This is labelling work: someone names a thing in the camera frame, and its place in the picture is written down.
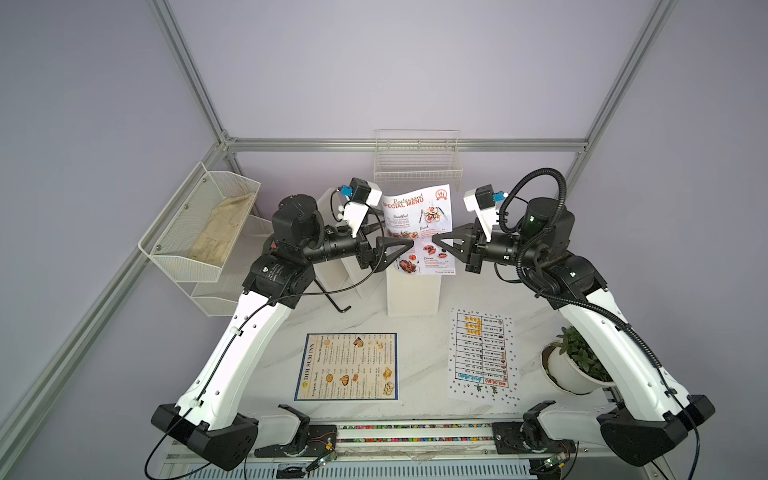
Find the black allen key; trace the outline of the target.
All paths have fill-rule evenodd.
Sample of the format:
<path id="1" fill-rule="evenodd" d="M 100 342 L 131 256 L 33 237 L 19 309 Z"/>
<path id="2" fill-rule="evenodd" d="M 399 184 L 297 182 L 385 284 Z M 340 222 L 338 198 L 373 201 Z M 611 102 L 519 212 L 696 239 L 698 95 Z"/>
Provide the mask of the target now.
<path id="1" fill-rule="evenodd" d="M 317 278 L 314 279 L 313 283 L 318 287 L 319 292 L 330 302 L 330 304 L 334 307 L 334 309 L 338 313 L 340 314 L 347 313 L 352 308 L 351 305 L 343 308 L 340 307 L 339 304 L 332 297 L 332 295 L 329 293 L 329 291 L 323 286 L 323 284 Z"/>

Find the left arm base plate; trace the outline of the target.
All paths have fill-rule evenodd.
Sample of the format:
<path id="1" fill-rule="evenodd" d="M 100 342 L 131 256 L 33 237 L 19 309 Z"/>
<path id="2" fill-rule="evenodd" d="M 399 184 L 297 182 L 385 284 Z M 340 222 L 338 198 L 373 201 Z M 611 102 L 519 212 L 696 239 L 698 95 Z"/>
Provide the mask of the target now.
<path id="1" fill-rule="evenodd" d="M 333 449 L 338 427 L 314 424 L 309 415 L 280 404 L 258 418 L 258 436 L 251 456 L 254 458 L 287 458 L 318 456 Z"/>

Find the large white board front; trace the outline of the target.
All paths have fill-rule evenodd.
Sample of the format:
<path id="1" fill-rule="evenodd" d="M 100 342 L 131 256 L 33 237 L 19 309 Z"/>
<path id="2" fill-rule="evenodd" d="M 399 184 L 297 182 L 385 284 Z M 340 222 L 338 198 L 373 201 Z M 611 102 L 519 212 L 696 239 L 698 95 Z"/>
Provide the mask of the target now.
<path id="1" fill-rule="evenodd" d="M 321 242 L 318 246 L 315 246 L 315 247 L 310 247 L 310 246 L 305 247 L 304 256 L 311 264 L 328 262 L 326 257 L 326 241 Z M 347 287 L 337 289 L 337 290 L 328 290 L 329 293 L 332 295 L 332 294 L 342 293 L 342 292 L 356 289 L 359 285 L 365 283 L 374 274 L 374 272 L 372 272 L 370 269 L 361 269 L 361 270 L 367 270 L 368 273 L 364 277 L 362 277 L 360 280 L 354 281 L 351 285 Z"/>

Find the narrow white rack box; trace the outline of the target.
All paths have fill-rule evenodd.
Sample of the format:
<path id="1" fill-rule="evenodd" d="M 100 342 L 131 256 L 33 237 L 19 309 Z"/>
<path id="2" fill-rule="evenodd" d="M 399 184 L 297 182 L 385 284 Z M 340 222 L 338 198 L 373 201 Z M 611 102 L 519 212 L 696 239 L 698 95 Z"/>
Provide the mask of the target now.
<path id="1" fill-rule="evenodd" d="M 442 277 L 411 275 L 394 268 L 386 272 L 389 317 L 431 316 L 438 313 Z"/>

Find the upper white mesh shelf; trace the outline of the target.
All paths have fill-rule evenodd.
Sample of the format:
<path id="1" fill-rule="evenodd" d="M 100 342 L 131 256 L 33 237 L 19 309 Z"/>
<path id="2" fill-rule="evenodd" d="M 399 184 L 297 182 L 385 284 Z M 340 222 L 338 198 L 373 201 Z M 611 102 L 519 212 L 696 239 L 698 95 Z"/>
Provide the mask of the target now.
<path id="1" fill-rule="evenodd" d="M 199 163 L 138 243 L 139 250 L 176 283 L 216 282 L 222 267 L 188 257 L 213 210 L 223 199 L 255 193 L 261 183 Z"/>

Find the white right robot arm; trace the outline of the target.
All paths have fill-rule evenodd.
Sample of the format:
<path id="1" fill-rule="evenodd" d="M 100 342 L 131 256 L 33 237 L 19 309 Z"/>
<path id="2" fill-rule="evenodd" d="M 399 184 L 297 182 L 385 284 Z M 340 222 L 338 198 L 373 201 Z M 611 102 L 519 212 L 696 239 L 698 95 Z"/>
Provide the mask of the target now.
<path id="1" fill-rule="evenodd" d="M 603 276 L 586 258 L 569 251 L 574 215 L 566 207 L 567 182 L 553 168 L 525 175 L 509 192 L 484 185 L 464 195 L 476 219 L 436 234 L 471 273 L 486 262 L 512 266 L 517 282 L 559 312 L 592 349 L 618 393 L 594 413 L 553 400 L 525 412 L 519 440 L 528 451 L 558 441 L 601 445 L 618 458 L 643 467 L 680 445 L 716 409 L 691 394 L 663 366 L 634 330 Z"/>

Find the large white board rear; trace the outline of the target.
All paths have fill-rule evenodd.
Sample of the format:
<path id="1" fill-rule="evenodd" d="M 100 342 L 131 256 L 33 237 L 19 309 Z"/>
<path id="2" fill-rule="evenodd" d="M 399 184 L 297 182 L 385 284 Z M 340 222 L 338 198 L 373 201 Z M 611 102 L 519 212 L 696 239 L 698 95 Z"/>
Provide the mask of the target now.
<path id="1" fill-rule="evenodd" d="M 322 217 L 323 229 L 328 226 L 338 227 L 342 224 L 342 213 L 338 210 L 340 205 L 341 203 L 337 187 L 327 189 L 326 192 L 317 199 L 317 207 L 318 212 Z"/>

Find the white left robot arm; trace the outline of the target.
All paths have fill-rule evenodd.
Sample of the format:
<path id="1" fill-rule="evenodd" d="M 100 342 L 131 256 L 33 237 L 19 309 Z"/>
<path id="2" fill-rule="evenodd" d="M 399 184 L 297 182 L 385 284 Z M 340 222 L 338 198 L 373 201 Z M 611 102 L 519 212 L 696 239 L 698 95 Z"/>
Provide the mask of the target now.
<path id="1" fill-rule="evenodd" d="M 254 261 L 227 330 L 195 381 L 174 403 L 159 405 L 152 425 L 165 438 L 181 443 L 207 466 L 231 471 L 245 466 L 260 439 L 269 445 L 305 448 L 309 419 L 288 405 L 280 411 L 296 425 L 271 427 L 243 415 L 245 387 L 277 329 L 316 281 L 315 265 L 353 257 L 369 274 L 386 270 L 413 246 L 410 239 L 380 235 L 369 242 L 370 215 L 378 215 L 381 192 L 373 187 L 343 186 L 341 219 L 324 222 L 316 200 L 305 194 L 284 198 L 273 215 L 273 234 Z"/>

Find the lower white mesh shelf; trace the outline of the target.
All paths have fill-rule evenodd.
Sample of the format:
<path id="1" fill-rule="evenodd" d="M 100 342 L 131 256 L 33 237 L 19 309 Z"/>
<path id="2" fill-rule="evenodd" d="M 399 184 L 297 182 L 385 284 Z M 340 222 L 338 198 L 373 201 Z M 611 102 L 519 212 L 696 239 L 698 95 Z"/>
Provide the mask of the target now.
<path id="1" fill-rule="evenodd" d="M 182 283 L 180 288 L 206 316 L 231 317 L 251 265 L 262 254 L 263 245 L 272 233 L 273 227 L 269 220 L 249 216 L 218 280 Z"/>

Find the white mesh shelf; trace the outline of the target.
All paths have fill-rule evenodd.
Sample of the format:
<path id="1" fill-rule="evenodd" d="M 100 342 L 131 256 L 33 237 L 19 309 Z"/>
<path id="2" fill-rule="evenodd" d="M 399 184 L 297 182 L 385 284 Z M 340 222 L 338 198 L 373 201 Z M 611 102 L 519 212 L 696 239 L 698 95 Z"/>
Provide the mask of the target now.
<path id="1" fill-rule="evenodd" d="M 213 210 L 223 199 L 255 193 L 261 183 L 199 163 L 138 243 L 139 250 L 176 283 L 216 282 L 222 267 L 188 257 Z"/>
<path id="2" fill-rule="evenodd" d="M 251 265 L 262 254 L 263 245 L 272 233 L 273 227 L 269 220 L 249 216 L 218 280 L 182 283 L 180 288 L 206 316 L 231 317 Z"/>

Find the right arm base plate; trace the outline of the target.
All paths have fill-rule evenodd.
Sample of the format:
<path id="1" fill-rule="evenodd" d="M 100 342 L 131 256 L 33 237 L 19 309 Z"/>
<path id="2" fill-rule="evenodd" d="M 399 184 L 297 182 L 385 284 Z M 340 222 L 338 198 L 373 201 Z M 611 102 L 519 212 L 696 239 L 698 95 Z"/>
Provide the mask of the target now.
<path id="1" fill-rule="evenodd" d="M 574 453 L 576 450 L 574 441 L 550 438 L 539 421 L 543 410 L 554 404 L 553 400 L 540 402 L 526 411 L 519 421 L 492 422 L 492 437 L 497 453 L 501 455 Z"/>

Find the dotted table price menu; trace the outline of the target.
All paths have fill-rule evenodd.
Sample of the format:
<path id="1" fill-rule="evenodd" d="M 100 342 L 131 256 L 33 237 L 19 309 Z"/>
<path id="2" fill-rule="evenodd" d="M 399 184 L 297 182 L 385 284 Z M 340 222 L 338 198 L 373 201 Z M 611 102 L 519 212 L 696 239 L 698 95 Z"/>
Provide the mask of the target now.
<path id="1" fill-rule="evenodd" d="M 448 396 L 487 406 L 516 407 L 519 368 L 513 320 L 454 308 L 449 338 Z"/>

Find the small special menu flyer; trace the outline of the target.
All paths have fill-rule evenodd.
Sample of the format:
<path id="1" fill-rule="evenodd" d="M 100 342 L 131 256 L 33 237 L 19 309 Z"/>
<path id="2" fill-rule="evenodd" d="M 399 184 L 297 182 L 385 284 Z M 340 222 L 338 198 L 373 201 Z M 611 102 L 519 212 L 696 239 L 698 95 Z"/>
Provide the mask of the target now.
<path id="1" fill-rule="evenodd" d="M 453 229 L 449 184 L 383 196 L 381 207 L 386 236 L 413 241 L 396 261 L 398 271 L 411 276 L 456 273 L 454 257 L 432 241 L 434 235 Z"/>

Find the aluminium front rail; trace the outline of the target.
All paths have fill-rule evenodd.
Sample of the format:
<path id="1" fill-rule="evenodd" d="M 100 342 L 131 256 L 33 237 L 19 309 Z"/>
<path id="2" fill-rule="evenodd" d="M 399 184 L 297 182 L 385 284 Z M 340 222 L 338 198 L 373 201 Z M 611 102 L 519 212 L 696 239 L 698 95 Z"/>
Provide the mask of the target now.
<path id="1" fill-rule="evenodd" d="M 286 445 L 258 441 L 247 458 L 315 459 L 335 452 L 341 457 L 408 457 L 417 461 L 435 457 L 515 456 L 571 460 L 590 452 L 611 451 L 583 440 L 546 440 L 537 447 L 524 439 L 520 421 L 478 419 L 404 420 L 310 423 L 299 430 L 299 440 Z"/>

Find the beige cloth in shelf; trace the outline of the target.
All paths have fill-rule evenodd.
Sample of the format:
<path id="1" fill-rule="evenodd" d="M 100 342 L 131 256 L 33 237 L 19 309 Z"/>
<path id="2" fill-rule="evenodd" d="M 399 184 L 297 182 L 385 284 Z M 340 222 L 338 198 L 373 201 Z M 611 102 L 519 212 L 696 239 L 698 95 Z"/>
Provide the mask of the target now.
<path id="1" fill-rule="evenodd" d="M 255 199 L 255 193 L 223 199 L 213 208 L 203 231 L 193 242 L 188 257 L 222 267 Z"/>

